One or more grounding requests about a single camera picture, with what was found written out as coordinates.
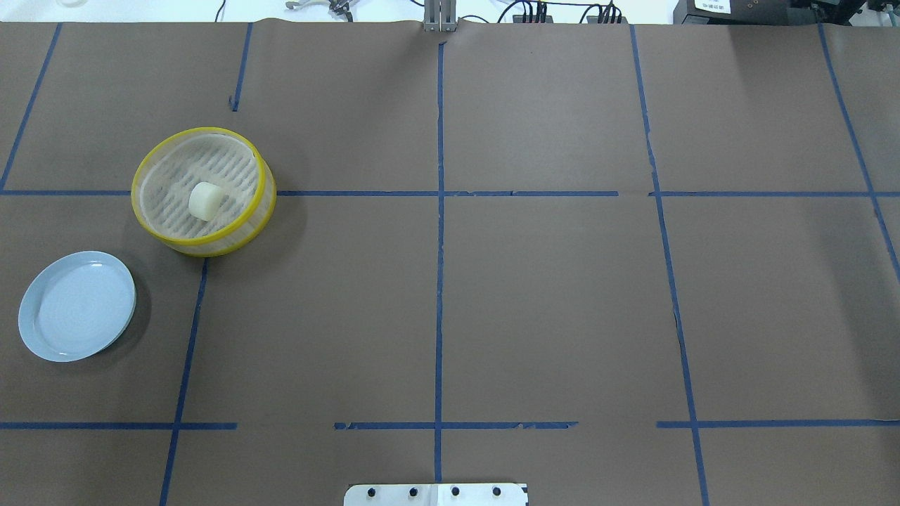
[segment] black cable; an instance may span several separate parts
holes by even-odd
[[[221,13],[222,13],[222,9],[225,8],[225,2],[228,2],[228,0],[222,0],[222,5],[219,5],[219,10],[216,11],[216,19],[212,20],[213,23],[218,23],[218,22],[219,22],[219,14],[221,14]]]
[[[528,17],[531,18],[531,16],[534,15],[534,12],[531,10],[531,9],[532,9],[531,2],[528,2],[527,0],[516,0],[516,1],[513,2],[512,4],[507,5],[507,8],[506,8],[506,9],[503,9],[503,12],[500,13],[500,17],[497,18],[497,23],[502,23],[502,21],[503,21],[503,16],[505,16],[506,13],[509,12],[509,9],[511,9],[511,8],[513,7],[513,5],[515,5],[515,4],[525,4],[525,5],[527,5],[527,6],[528,6]],[[523,20],[523,21],[525,20],[525,7],[522,8],[522,20]]]
[[[590,12],[590,9],[593,9],[594,7],[597,7],[597,10],[598,10],[597,15],[603,14],[603,5],[594,4],[584,10],[584,14],[581,15],[581,19],[578,20],[578,24],[584,23],[584,20],[588,17],[588,13]]]
[[[490,21],[488,21],[488,20],[482,18],[481,16],[476,16],[475,14],[469,14],[469,15],[463,16],[463,17],[461,17],[461,18],[459,18],[459,19],[466,19],[466,18],[480,19],[480,20],[484,21],[484,22],[487,23],[487,24],[491,24]]]

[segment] white plate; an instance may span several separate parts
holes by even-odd
[[[73,253],[31,282],[19,306],[19,333],[38,357],[71,362],[112,344],[128,327],[136,301],[134,280],[118,258]]]

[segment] yellow and white basket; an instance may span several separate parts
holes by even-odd
[[[201,182],[224,190],[209,221],[188,210]],[[203,127],[163,140],[144,158],[131,183],[140,225],[167,246],[192,257],[216,257],[253,239],[275,209],[272,171],[248,140]]]

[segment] black device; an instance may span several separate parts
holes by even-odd
[[[672,11],[675,24],[848,24],[866,0],[724,0],[729,14],[716,10],[716,0],[679,0]]]

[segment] metal bracket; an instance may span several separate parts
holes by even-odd
[[[424,0],[426,32],[456,32],[456,0]]]
[[[353,485],[344,506],[527,506],[528,486],[520,483],[433,483]]]

